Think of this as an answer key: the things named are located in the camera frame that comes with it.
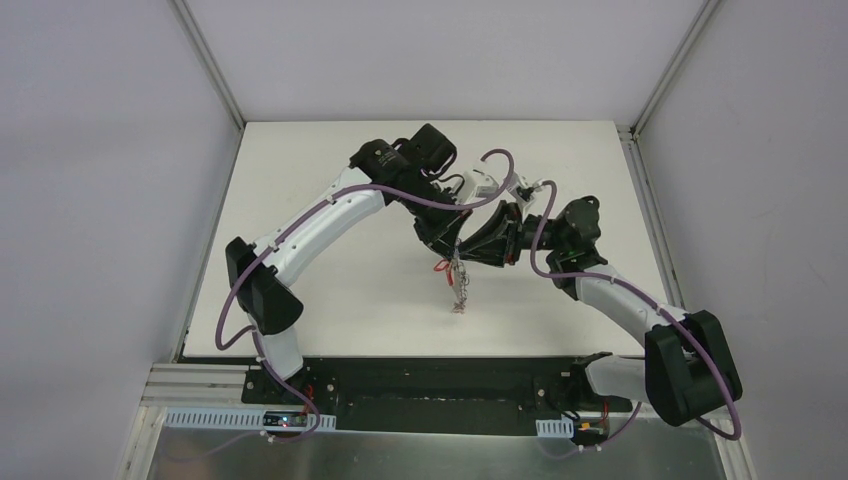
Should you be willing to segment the key organizer with red handle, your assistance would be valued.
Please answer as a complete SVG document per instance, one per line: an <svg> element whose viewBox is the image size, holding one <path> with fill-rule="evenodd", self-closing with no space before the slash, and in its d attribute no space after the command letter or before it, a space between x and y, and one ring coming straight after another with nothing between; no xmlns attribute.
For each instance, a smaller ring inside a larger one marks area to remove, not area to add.
<svg viewBox="0 0 848 480"><path fill-rule="evenodd" d="M448 286L453 291L455 300L452 306L454 314L464 314L468 300L468 284L469 277L464 263L458 256L450 259L440 260L434 267L434 272L441 272L445 275Z"/></svg>

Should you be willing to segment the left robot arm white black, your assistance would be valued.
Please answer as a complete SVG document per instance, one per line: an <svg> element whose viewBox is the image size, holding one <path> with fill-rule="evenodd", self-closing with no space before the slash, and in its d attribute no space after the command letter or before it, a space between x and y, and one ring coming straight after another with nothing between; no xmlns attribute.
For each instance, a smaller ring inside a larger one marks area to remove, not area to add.
<svg viewBox="0 0 848 480"><path fill-rule="evenodd" d="M394 201L411 211L422 232L461 217L456 200L433 183L456 156L456 146L431 124L409 139L368 141L297 217L252 243L236 237L226 246L230 291L219 316L233 305L247 314L259 360L272 370L266 389L279 403L293 404L305 390L294 328L304 305L294 283L354 225Z"/></svg>

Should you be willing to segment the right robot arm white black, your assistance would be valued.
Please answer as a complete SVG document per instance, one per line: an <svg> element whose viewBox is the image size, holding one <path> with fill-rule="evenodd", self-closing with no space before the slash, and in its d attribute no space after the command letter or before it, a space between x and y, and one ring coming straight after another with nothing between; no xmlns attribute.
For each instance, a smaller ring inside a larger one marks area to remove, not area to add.
<svg viewBox="0 0 848 480"><path fill-rule="evenodd" d="M585 196L569 202L553 219L522 215L502 201L477 232L458 245L465 261L504 267L523 251L546 252L534 270L575 301L604 314L642 347L638 358L597 353L576 360L567 386L569 400L583 410L606 397L650 404L672 426L722 407L733 421L743 386L718 318L662 304L625 279L596 248L600 202Z"/></svg>

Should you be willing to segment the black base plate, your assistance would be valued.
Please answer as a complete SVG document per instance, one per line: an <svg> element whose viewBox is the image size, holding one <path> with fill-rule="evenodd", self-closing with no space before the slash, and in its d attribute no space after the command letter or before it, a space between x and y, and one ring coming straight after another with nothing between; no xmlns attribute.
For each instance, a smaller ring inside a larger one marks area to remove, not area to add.
<svg viewBox="0 0 848 480"><path fill-rule="evenodd" d="M572 370L581 358L307 357L284 385L250 368L245 404L302 406L306 396L339 430L530 436L540 420L628 413Z"/></svg>

